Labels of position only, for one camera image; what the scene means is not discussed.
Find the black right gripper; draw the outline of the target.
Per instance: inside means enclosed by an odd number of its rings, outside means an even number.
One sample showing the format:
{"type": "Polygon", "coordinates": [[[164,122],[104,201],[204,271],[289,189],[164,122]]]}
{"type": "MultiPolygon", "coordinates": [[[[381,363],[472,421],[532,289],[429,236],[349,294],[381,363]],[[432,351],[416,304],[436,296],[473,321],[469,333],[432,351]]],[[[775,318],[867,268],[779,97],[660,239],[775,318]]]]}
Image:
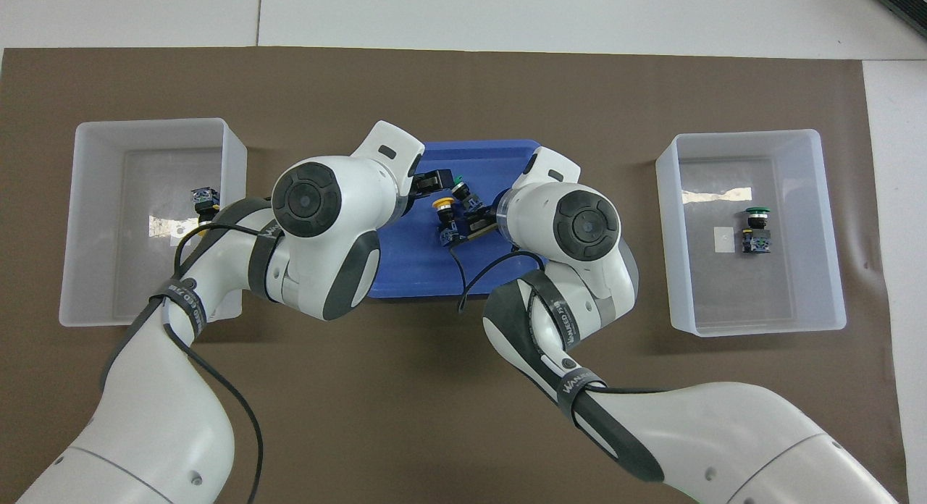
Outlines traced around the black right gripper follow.
{"type": "Polygon", "coordinates": [[[476,240],[498,228],[495,211],[481,200],[468,200],[463,213],[467,226],[467,240],[476,240]]]}

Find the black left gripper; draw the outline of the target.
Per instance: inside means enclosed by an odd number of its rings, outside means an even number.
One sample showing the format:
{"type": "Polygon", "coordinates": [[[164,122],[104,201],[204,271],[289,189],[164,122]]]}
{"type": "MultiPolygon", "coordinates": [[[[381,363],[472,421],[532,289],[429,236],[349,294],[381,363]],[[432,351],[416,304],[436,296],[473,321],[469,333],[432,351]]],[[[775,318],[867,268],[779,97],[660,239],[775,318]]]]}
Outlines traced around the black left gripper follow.
{"type": "Polygon", "coordinates": [[[398,216],[403,217],[413,207],[414,201],[427,197],[441,190],[450,190],[455,186],[453,171],[450,169],[434,169],[426,173],[413,176],[408,195],[398,200],[398,216]]]}

